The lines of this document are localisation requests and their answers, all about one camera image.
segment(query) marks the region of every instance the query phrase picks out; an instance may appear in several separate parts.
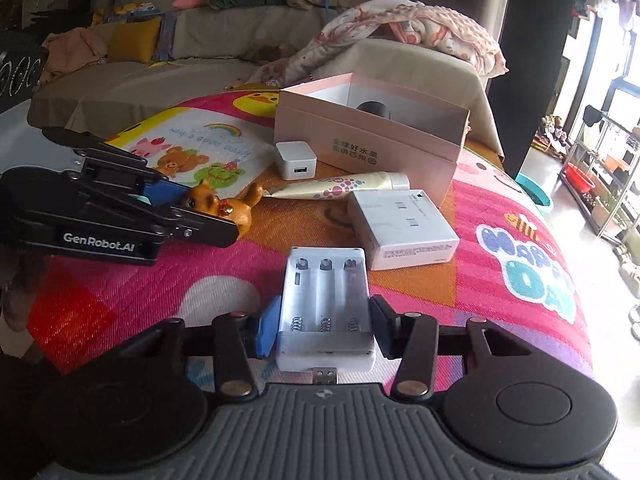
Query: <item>tube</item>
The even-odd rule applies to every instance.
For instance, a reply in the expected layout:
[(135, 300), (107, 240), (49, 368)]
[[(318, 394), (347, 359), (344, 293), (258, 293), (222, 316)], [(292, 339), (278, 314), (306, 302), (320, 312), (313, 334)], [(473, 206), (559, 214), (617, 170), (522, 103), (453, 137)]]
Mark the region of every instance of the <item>tube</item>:
[(270, 198), (292, 198), (297, 200), (340, 200), (354, 190), (399, 190), (410, 189), (409, 179), (402, 173), (360, 173), (295, 182), (282, 187), (264, 190), (262, 196)]

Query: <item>orange animal figurine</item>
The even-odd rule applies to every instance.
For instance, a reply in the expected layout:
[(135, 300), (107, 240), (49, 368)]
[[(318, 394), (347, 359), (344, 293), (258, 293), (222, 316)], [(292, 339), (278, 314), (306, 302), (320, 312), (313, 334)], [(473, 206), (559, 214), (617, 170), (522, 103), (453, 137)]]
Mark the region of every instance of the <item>orange animal figurine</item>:
[(206, 180), (201, 180), (196, 187), (192, 187), (184, 199), (184, 206), (219, 216), (235, 222), (238, 226), (238, 238), (244, 236), (251, 227), (251, 208), (262, 198), (262, 186), (255, 182), (249, 186), (244, 198), (223, 198), (220, 200), (216, 190), (211, 189)]

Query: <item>tiled floor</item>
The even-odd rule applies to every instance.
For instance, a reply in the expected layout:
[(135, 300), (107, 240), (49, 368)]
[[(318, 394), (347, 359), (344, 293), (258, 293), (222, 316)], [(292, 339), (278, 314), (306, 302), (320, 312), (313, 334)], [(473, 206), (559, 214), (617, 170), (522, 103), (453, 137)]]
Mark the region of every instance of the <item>tiled floor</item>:
[(637, 301), (618, 273), (612, 246), (596, 239), (573, 197), (556, 182), (560, 163), (529, 150), (522, 172), (554, 200), (546, 217), (569, 265), (591, 340), (597, 380), (618, 406), (618, 428), (603, 464), (620, 480), (640, 478), (640, 342), (630, 333), (629, 309)]

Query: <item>tube cap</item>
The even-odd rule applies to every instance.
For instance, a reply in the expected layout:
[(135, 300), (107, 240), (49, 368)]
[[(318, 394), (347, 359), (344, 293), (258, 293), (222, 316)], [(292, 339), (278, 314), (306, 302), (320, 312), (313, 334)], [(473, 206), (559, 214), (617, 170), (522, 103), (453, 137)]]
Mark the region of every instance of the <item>tube cap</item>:
[(404, 173), (389, 173), (388, 175), (391, 179), (391, 189), (411, 189), (409, 178)]

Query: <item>pink box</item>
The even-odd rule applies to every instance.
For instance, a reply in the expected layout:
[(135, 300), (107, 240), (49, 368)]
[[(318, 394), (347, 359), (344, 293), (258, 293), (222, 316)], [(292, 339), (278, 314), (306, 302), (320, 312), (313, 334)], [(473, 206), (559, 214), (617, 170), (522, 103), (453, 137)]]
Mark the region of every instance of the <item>pink box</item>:
[[(391, 120), (356, 110), (366, 101), (384, 104)], [(274, 140), (304, 140), (318, 160), (350, 173), (404, 173), (440, 207), (468, 117), (469, 110), (430, 95), (343, 74), (281, 90)]]

